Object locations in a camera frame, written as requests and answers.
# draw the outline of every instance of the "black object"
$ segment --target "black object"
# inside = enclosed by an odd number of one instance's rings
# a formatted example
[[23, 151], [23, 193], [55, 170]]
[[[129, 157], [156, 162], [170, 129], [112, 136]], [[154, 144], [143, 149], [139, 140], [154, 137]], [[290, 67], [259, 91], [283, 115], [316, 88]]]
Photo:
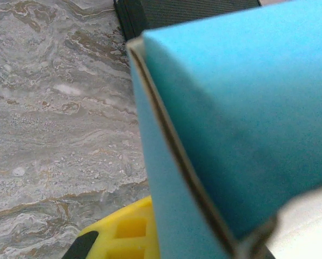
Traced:
[[97, 231], [90, 231], [77, 237], [62, 259], [86, 259], [97, 236]]
[[114, 0], [125, 40], [145, 29], [261, 6], [259, 0]]

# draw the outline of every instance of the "yellow object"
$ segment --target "yellow object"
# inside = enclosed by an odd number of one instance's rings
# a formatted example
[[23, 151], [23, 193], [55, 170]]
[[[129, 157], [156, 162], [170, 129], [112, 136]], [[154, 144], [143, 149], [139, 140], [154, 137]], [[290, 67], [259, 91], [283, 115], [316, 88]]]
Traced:
[[83, 229], [99, 233], [86, 259], [159, 259], [151, 197], [128, 205]]

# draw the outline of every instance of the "marble veining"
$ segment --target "marble veining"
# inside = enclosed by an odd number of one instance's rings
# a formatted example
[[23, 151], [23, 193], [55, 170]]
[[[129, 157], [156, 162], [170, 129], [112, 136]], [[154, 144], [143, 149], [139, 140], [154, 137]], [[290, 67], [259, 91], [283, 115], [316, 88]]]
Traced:
[[0, 0], [0, 258], [60, 258], [149, 194], [112, 0]]

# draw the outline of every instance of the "brown edge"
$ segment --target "brown edge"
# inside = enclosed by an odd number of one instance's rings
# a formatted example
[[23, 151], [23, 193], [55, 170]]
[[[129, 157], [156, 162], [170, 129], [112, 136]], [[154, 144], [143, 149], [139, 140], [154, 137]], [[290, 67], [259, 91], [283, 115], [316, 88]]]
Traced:
[[149, 99], [154, 115], [157, 119], [158, 125], [165, 137], [166, 144], [168, 145], [179, 171], [182, 174], [191, 194], [200, 207], [206, 221], [213, 230], [215, 236], [223, 245], [224, 249], [231, 255], [234, 255], [235, 248], [238, 241], [229, 230], [223, 217], [220, 215], [216, 206], [208, 196], [201, 181], [192, 167], [191, 161], [187, 156], [184, 146], [182, 145], [178, 134], [173, 126], [173, 123], [166, 111], [165, 105], [156, 89], [152, 77], [146, 67], [143, 56], [137, 50], [139, 46], [143, 45], [141, 38], [133, 39], [127, 43], [127, 50], [132, 57], [138, 75], [140, 76], [144, 92]]

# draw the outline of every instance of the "marble surface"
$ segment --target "marble surface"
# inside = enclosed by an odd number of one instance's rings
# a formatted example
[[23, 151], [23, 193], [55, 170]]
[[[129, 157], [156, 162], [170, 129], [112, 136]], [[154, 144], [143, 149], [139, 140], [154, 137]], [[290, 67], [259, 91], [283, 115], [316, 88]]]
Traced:
[[60, 258], [148, 195], [112, 0], [0, 0], [0, 258]]

